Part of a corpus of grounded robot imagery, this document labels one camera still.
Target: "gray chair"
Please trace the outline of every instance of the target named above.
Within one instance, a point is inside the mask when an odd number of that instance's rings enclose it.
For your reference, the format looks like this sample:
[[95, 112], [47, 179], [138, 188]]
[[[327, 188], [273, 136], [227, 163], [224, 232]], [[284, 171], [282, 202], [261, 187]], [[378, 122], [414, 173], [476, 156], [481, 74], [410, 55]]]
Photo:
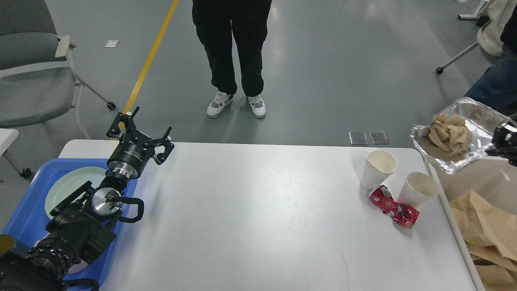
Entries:
[[[63, 63], [57, 68], [0, 78], [0, 128], [48, 121], [75, 108], [77, 125], [84, 137], [90, 138], [80, 119], [84, 87], [106, 102], [110, 110], [115, 109], [115, 104], [78, 76], [73, 61], [75, 47], [69, 36], [57, 36], [44, 0], [0, 0], [0, 70], [37, 63]], [[75, 86], [79, 89], [74, 103]]]

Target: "crumpled brown paper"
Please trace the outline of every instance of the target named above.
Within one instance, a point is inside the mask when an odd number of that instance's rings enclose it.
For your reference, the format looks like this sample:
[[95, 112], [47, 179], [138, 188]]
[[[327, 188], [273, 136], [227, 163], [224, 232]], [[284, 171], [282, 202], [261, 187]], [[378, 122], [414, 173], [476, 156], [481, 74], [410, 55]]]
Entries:
[[486, 291], [515, 291], [517, 284], [501, 266], [476, 266]]
[[431, 141], [450, 154], [468, 152], [472, 137], [465, 119], [457, 114], [447, 119], [445, 113], [440, 113], [434, 117], [433, 124], [429, 127]]
[[517, 272], [517, 215], [492, 206], [474, 191], [450, 205], [475, 264], [501, 266], [476, 266], [485, 288], [516, 290], [505, 268]]

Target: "gray floor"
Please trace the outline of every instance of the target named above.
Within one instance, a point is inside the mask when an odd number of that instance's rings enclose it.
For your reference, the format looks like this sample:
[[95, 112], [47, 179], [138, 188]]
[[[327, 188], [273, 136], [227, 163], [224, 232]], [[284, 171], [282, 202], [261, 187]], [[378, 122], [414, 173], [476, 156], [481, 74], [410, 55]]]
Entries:
[[[60, 35], [78, 43], [79, 72], [117, 103], [126, 104], [172, 0], [47, 0]], [[263, 98], [257, 120], [242, 91], [217, 119], [206, 117], [215, 89], [191, 21], [179, 0], [134, 103], [139, 130], [173, 141], [351, 146], [349, 131], [383, 130], [389, 147], [413, 147], [413, 124], [460, 98], [493, 59], [476, 48], [438, 76], [434, 69], [476, 41], [475, 21], [460, 21], [479, 1], [274, 0], [264, 44]], [[117, 48], [104, 48], [120, 39]], [[238, 60], [235, 60], [238, 74]], [[86, 91], [82, 118], [94, 139], [106, 139], [115, 112]], [[71, 139], [82, 138], [74, 112], [17, 128], [9, 152], [37, 170]], [[0, 159], [0, 227], [30, 184]]]

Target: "black pants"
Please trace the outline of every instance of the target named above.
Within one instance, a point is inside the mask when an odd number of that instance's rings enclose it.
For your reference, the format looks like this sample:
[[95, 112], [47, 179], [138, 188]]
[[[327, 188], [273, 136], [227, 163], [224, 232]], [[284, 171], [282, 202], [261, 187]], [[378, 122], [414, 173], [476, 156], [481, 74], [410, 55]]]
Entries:
[[242, 89], [256, 96], [264, 88], [262, 44], [267, 35], [271, 0], [193, 0], [192, 18], [205, 47], [212, 71], [212, 85], [235, 94], [232, 32], [237, 44]]

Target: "robotic arm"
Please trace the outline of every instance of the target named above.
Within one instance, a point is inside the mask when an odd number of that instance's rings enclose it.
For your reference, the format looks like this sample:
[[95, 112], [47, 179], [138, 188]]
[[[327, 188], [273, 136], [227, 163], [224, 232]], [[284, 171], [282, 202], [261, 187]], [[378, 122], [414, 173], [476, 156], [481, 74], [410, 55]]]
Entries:
[[[110, 246], [116, 238], [112, 229], [117, 222], [134, 223], [142, 218], [144, 202], [125, 197], [124, 189], [131, 179], [140, 177], [150, 158], [161, 165], [174, 149], [170, 127], [159, 139], [151, 139], [136, 129], [133, 118], [138, 109], [132, 114], [118, 113], [107, 132], [119, 144], [108, 159], [109, 170], [101, 184], [93, 188], [87, 181], [60, 202], [50, 212], [54, 218], [45, 228], [48, 236], [28, 253], [9, 250], [0, 256], [0, 290], [65, 291], [77, 285], [99, 289], [93, 279], [64, 281], [63, 277], [81, 260], [92, 264]], [[122, 135], [120, 122], [126, 129]], [[165, 149], [157, 154], [157, 147]], [[122, 216], [120, 208], [124, 203], [138, 206], [136, 217]]]
[[492, 137], [493, 149], [486, 150], [489, 156], [507, 158], [510, 165], [517, 167], [517, 123], [514, 121], [499, 124]]

